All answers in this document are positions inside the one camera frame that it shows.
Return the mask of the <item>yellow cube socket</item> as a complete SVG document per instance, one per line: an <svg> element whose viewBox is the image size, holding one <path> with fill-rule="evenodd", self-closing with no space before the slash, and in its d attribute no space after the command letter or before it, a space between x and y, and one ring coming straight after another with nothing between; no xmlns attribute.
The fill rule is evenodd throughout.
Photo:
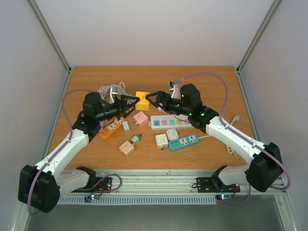
<svg viewBox="0 0 308 231"><path fill-rule="evenodd" d="M135 109L139 111L148 111L149 110L149 101L146 99L146 95L148 95L149 92L144 91L137 91L135 96L140 99L138 103L135 105Z"/></svg>

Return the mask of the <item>pink cube socket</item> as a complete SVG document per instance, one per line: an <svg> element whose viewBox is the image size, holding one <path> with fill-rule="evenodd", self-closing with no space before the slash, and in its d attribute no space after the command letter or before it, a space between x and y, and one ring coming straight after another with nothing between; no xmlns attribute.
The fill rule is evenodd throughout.
<svg viewBox="0 0 308 231"><path fill-rule="evenodd" d="M133 116L133 121L135 126L142 128L148 123L148 117L143 111L139 111L136 115Z"/></svg>

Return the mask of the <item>white cube socket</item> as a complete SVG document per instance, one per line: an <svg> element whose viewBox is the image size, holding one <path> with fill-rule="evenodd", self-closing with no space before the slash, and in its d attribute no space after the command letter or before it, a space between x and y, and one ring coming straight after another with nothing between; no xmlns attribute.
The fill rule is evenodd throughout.
<svg viewBox="0 0 308 231"><path fill-rule="evenodd" d="M168 147L168 139L166 134L158 134L155 136L157 149L164 150Z"/></svg>

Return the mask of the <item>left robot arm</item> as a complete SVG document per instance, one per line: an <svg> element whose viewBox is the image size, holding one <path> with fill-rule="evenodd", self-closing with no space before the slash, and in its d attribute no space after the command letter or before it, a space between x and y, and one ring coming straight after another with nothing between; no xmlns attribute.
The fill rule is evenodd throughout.
<svg viewBox="0 0 308 231"><path fill-rule="evenodd" d="M26 165L20 172L18 200L27 205L30 215L49 213L59 199L75 190L91 192L98 182L95 171L78 167L61 176L73 157L86 147L101 129L101 122L113 118L126 118L135 109L139 97L121 95L113 103L103 100L97 91L88 90L82 110L64 140L44 159L34 166Z"/></svg>

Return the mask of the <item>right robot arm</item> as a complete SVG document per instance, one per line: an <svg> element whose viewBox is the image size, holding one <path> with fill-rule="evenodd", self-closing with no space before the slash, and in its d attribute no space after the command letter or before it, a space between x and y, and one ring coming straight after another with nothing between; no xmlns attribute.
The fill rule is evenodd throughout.
<svg viewBox="0 0 308 231"><path fill-rule="evenodd" d="M265 192L285 171L279 147L257 141L226 122L215 110L203 105L200 91L193 84L180 88L180 98L164 91L148 94L146 99L170 114L185 115L190 124L231 147L246 162L244 166L221 166L212 174L213 187L222 191L232 184L249 184Z"/></svg>

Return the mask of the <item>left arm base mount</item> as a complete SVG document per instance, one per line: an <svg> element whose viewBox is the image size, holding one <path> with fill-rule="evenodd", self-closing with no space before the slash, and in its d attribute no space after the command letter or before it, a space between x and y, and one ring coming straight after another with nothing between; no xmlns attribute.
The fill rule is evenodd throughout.
<svg viewBox="0 0 308 231"><path fill-rule="evenodd" d="M86 186L84 188L82 188L82 192L96 192L96 191L101 191L102 189L104 189L105 191L111 190L111 186L112 186L112 178L111 177L106 177L105 179L101 180L101 177L96 177L96 180L94 182L94 184L96 184L97 182L99 182L95 187L90 187L90 186Z"/></svg>

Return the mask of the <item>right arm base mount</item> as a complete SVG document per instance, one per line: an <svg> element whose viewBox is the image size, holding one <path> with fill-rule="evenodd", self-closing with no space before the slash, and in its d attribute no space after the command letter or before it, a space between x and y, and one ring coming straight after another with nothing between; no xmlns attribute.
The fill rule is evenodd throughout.
<svg viewBox="0 0 308 231"><path fill-rule="evenodd" d="M196 186L199 193L234 193L240 192L240 187L232 185L224 185L219 180L214 180L211 177L196 178Z"/></svg>

